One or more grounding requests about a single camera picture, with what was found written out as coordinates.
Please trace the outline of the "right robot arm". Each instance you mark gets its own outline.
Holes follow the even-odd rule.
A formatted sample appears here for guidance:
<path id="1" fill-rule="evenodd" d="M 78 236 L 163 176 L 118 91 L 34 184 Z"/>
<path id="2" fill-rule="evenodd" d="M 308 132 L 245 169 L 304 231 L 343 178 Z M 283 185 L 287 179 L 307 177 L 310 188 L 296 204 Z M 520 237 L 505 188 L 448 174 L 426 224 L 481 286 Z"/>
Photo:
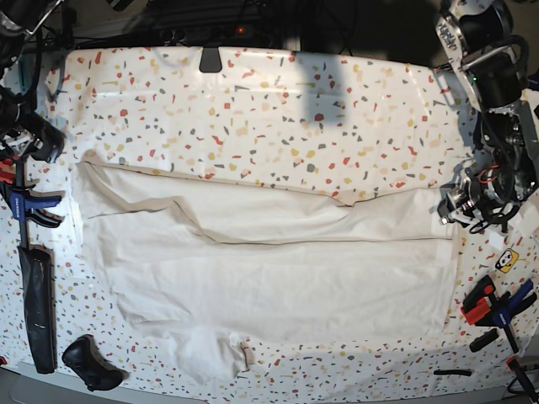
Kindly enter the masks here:
<path id="1" fill-rule="evenodd" d="M 1 87 L 1 155 L 53 163 L 61 155 L 64 135 L 38 115 L 37 87 L 41 71 L 41 27 L 59 1 L 1 2 L 1 72 L 16 66 L 26 68 L 21 59 L 26 45 L 34 48 L 35 65 L 21 75 L 22 91 Z"/>

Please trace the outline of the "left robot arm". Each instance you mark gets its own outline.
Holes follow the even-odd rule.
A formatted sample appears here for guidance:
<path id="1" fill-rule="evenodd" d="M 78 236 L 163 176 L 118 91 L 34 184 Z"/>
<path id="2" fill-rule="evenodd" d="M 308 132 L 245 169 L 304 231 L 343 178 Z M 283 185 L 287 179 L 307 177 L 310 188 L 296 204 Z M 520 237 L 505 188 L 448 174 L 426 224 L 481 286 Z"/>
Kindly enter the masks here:
<path id="1" fill-rule="evenodd" d="M 477 112 L 476 150 L 491 163 L 479 172 L 465 168 L 438 206 L 444 224 L 472 234 L 509 222 L 538 189 L 538 135 L 530 105 L 522 98 L 530 49 L 513 32 L 503 1 L 443 1 L 435 31 L 449 66 Z"/>

